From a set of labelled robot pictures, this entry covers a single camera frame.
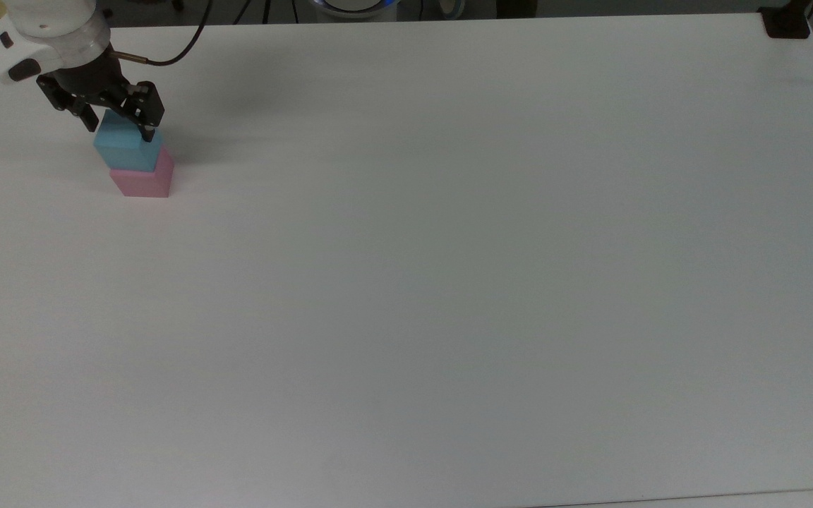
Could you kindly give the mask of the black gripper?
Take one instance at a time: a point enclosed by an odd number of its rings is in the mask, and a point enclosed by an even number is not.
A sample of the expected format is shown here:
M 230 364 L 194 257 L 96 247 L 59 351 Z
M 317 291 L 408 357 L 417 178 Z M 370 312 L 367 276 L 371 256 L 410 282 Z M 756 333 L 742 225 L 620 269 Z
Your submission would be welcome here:
M 164 116 L 155 84 L 130 83 L 119 61 L 106 54 L 80 67 L 43 73 L 35 82 L 55 109 L 70 112 L 90 133 L 100 124 L 94 106 L 131 122 L 145 143 L 152 142 Z

